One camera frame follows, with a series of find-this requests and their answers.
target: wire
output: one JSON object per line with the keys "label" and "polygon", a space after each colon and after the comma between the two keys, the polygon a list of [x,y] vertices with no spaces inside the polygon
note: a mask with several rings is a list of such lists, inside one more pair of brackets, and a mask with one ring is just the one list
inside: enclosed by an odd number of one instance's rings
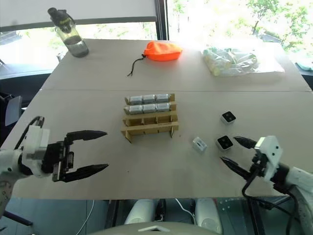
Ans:
{"label": "wire", "polygon": [[282,207],[280,207],[280,206],[278,206],[278,205],[276,205],[274,203],[271,203],[269,201],[263,200],[263,199],[258,198],[258,197],[252,197],[252,196],[246,195],[246,189],[250,186],[250,184],[255,179],[255,177],[258,175],[258,173],[259,173],[259,170],[256,170],[254,172],[254,174],[248,179],[247,183],[245,184],[245,186],[242,189],[243,196],[246,197],[246,198],[250,198],[252,200],[258,201],[258,202],[262,202],[264,204],[271,205],[272,207],[275,207],[276,209],[278,209],[278,210],[286,213],[287,215],[291,216],[291,213],[289,211],[285,210],[284,208],[282,208]]}
{"label": "wire", "polygon": [[287,227],[286,227],[286,235],[289,235],[290,234],[290,229],[291,229],[291,225],[292,225],[292,221],[293,221],[293,218],[295,217],[295,214],[297,213],[298,211],[298,201],[297,199],[295,198],[295,196],[289,191],[287,193],[294,201],[294,206],[293,206],[293,211],[291,213],[291,215],[289,216],[289,219],[288,219],[288,223],[287,223]]}
{"label": "wire", "polygon": [[155,220],[154,222],[161,222],[161,221],[163,221],[163,220],[164,220],[164,218],[163,218],[163,215],[161,214],[161,219]]}
{"label": "wire", "polygon": [[91,215],[91,212],[92,212],[92,210],[93,210],[93,206],[94,206],[94,200],[92,201],[92,207],[91,207],[91,210],[90,210],[90,212],[89,212],[89,215],[87,216],[85,222],[83,223],[83,225],[82,225],[82,227],[80,228],[80,230],[76,233],[76,235],[79,235],[79,233],[81,232],[81,230],[83,229],[83,227],[86,225],[86,223],[87,223],[87,221],[88,221],[88,219],[89,219],[89,217],[90,217],[90,215]]}
{"label": "wire", "polygon": [[243,187],[242,189],[242,194],[244,197],[246,198],[250,198],[252,200],[255,200],[255,201],[258,201],[258,202],[262,202],[262,203],[265,203],[265,204],[269,204],[271,205],[272,207],[275,207],[279,210],[281,210],[282,212],[286,213],[289,215],[289,219],[288,219],[288,223],[287,223],[287,226],[286,226],[286,235],[289,235],[290,234],[290,229],[291,229],[291,225],[292,225],[292,220],[295,219],[296,221],[300,222],[299,219],[295,218],[295,214],[298,210],[298,201],[297,199],[295,198],[295,196],[289,191],[287,192],[286,194],[288,194],[293,200],[294,200],[294,208],[293,208],[293,211],[290,213],[288,212],[287,210],[281,208],[280,206],[274,204],[274,203],[271,203],[271,202],[268,202],[268,201],[265,201],[263,199],[260,199],[260,198],[257,198],[257,197],[252,197],[252,196],[249,196],[249,195],[246,195],[246,189],[250,186],[250,184],[252,183],[252,181],[255,179],[255,177],[259,174],[259,169],[256,169],[255,172],[252,174],[252,176],[247,180],[245,186]]}
{"label": "wire", "polygon": [[194,220],[194,224],[197,225],[197,222],[196,222],[196,219],[195,219],[194,215],[193,215],[190,211],[188,211],[188,210],[186,210],[184,207],[182,207],[181,203],[179,202],[179,200],[178,200],[177,198],[175,198],[175,200],[177,201],[177,203],[179,204],[180,208],[181,208],[184,212],[187,212],[188,214],[191,215],[192,219]]}
{"label": "wire", "polygon": [[129,76],[132,76],[133,75],[133,71],[134,71],[134,67],[135,67],[135,63],[139,60],[143,60],[144,58],[146,58],[146,56],[144,54],[141,54],[142,58],[140,59],[136,59],[134,62],[133,62],[133,65],[132,65],[132,71],[127,75],[128,77]]}
{"label": "wire", "polygon": [[[21,135],[21,137],[20,137],[19,141],[17,142],[17,144],[16,144],[16,146],[15,146],[14,149],[18,149],[18,148],[20,147],[20,144],[22,143],[22,141],[24,140],[24,138],[25,138],[25,136],[26,136],[26,134],[27,134],[27,132],[28,132],[29,126],[32,125],[32,124],[34,124],[35,121],[39,121],[40,118],[41,118],[40,116],[37,116],[37,117],[35,117],[34,119],[32,119],[32,120],[30,121],[30,123],[29,123],[29,124],[27,125],[27,127],[25,128],[23,134]],[[44,121],[45,121],[45,118],[42,117],[42,122],[40,123],[40,127],[43,126]]]}

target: white table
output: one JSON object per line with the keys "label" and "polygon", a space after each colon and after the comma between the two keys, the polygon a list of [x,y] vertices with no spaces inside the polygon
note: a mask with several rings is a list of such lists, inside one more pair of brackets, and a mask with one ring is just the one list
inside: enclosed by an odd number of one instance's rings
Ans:
{"label": "white table", "polygon": [[86,40],[90,54],[84,58],[67,55],[43,85],[44,90],[102,91],[296,91],[311,89],[281,46],[264,44],[275,55],[285,73],[257,73],[218,78],[211,75],[200,51],[184,48],[174,62],[149,59],[135,64],[148,41]]}
{"label": "white table", "polygon": [[[136,136],[130,144],[120,133],[124,96],[147,91],[43,90],[33,99],[2,148],[13,148],[28,122],[45,117],[51,130],[49,142],[60,141],[67,132],[102,130],[109,135],[77,141],[74,167],[109,163],[89,178],[52,182],[34,176],[17,182],[14,196],[54,199],[130,199],[174,197],[236,197],[244,180],[220,160],[227,156],[246,169],[252,150],[234,142],[221,152],[215,139],[241,135],[257,140],[276,135],[284,149],[282,162],[312,172],[313,95],[310,92],[175,92],[180,129],[168,133]],[[230,126],[220,115],[231,110],[237,120]],[[191,140],[200,136],[207,144],[198,154]],[[252,183],[250,195],[277,195],[261,179]]]}

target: white cable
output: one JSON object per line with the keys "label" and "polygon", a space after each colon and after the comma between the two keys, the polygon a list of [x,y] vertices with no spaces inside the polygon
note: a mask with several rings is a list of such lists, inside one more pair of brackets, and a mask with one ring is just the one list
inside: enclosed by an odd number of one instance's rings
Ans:
{"label": "white cable", "polygon": [[180,208],[181,208],[184,212],[187,212],[188,214],[191,215],[192,219],[194,220],[194,224],[197,225],[197,222],[196,222],[196,219],[195,219],[194,215],[193,215],[190,211],[188,211],[188,210],[186,210],[184,207],[182,207],[181,203],[179,202],[179,200],[178,200],[177,198],[175,198],[175,200],[177,201],[177,203],[179,204]]}
{"label": "white cable", "polygon": [[83,227],[84,227],[85,224],[87,223],[87,221],[88,221],[88,219],[89,219],[89,217],[90,217],[90,215],[91,215],[91,212],[92,212],[92,210],[93,210],[93,206],[94,206],[94,200],[93,200],[93,202],[92,202],[92,207],[91,207],[91,210],[90,210],[90,212],[89,212],[89,215],[87,216],[85,222],[83,223],[82,227],[80,228],[80,230],[77,232],[76,235],[79,235],[79,233],[81,232],[81,230],[83,229]]}
{"label": "white cable", "polygon": [[161,222],[161,221],[163,221],[163,215],[161,214],[161,219],[159,219],[159,220],[155,220],[154,222]]}

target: orange bag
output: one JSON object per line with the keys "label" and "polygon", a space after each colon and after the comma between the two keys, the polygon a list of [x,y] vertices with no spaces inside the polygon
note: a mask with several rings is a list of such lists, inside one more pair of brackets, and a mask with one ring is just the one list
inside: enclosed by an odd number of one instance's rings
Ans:
{"label": "orange bag", "polygon": [[149,42],[141,55],[142,58],[133,62],[132,71],[127,76],[133,75],[134,65],[139,60],[143,60],[146,57],[155,61],[177,60],[181,52],[182,49],[173,43]]}

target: clear plastic bag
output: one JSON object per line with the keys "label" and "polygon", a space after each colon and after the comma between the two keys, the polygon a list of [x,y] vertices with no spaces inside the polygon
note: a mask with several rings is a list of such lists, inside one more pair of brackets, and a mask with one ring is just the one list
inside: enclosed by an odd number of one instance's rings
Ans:
{"label": "clear plastic bag", "polygon": [[214,76],[237,76],[253,72],[284,72],[273,56],[261,50],[210,47],[203,50],[203,57]]}

